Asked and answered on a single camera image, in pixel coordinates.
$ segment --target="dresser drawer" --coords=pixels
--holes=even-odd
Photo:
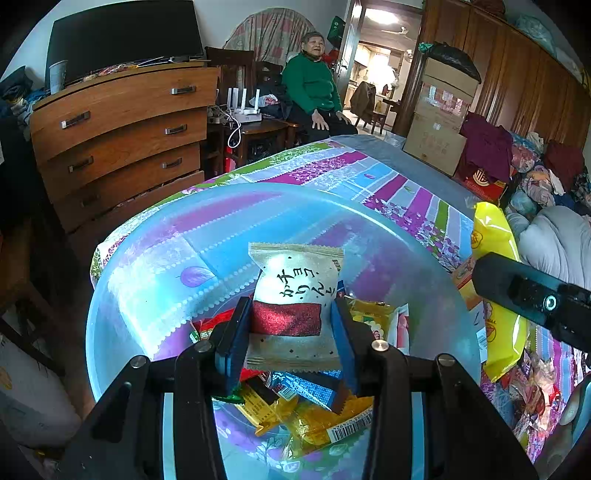
[[[213,105],[217,68],[182,68],[105,81],[31,115],[39,165],[97,135],[167,113]]]
[[[54,204],[66,232],[161,183],[198,170],[199,143],[185,145],[120,168]]]
[[[203,183],[203,180],[203,172],[196,171],[119,205],[70,234],[68,239],[72,250],[82,266],[88,269],[96,246],[104,241],[113,230],[123,225],[134,215],[183,189]]]
[[[177,127],[184,128],[166,134]],[[92,138],[40,165],[39,172],[49,199],[56,203],[103,175],[206,137],[206,107],[168,113]]]

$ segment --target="blue wrapper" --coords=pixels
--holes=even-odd
[[[341,370],[301,372],[297,375],[288,372],[272,372],[267,384],[286,400],[290,400],[294,395],[300,395],[335,413],[343,410],[349,394],[342,381]]]

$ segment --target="wooden cabinet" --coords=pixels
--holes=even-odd
[[[466,41],[470,5],[451,0],[431,0],[429,9],[428,16],[431,18],[428,19],[425,40],[422,41],[436,41],[462,48]]]
[[[566,98],[555,140],[565,145],[585,144],[591,118],[591,98],[582,85],[569,76]]]
[[[507,27],[499,19],[477,9],[470,10],[466,41],[462,50],[472,59],[482,83],[470,106],[471,112],[483,115],[493,101],[505,51]]]
[[[513,28],[506,26],[505,31],[505,48],[491,102],[483,103],[476,111],[494,125],[525,135],[541,49]]]
[[[482,78],[470,110],[520,135],[583,148],[591,98],[556,59],[533,40],[461,0],[426,0],[419,42],[446,42],[466,52]],[[416,55],[416,63],[424,59]],[[392,131],[406,136],[420,91],[414,65]]]
[[[545,142],[556,137],[564,109],[569,77],[570,73],[550,54],[544,50],[540,51],[538,75],[535,83],[530,86],[534,89],[534,97],[527,117],[522,122],[522,125],[527,125],[529,120],[529,126],[525,131],[537,132]]]

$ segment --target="green sweater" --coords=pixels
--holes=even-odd
[[[332,72],[323,61],[311,61],[300,53],[285,65],[282,76],[287,94],[307,114],[315,109],[343,110]]]

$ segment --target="cardboard box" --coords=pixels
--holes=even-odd
[[[424,75],[423,87],[414,111],[459,132],[472,99],[473,97],[460,89]]]
[[[472,98],[476,95],[476,89],[478,88],[477,80],[440,61],[427,59],[423,76],[425,75],[452,85],[462,92],[467,93]]]
[[[403,150],[452,176],[465,144],[466,138],[455,130],[415,113]]]

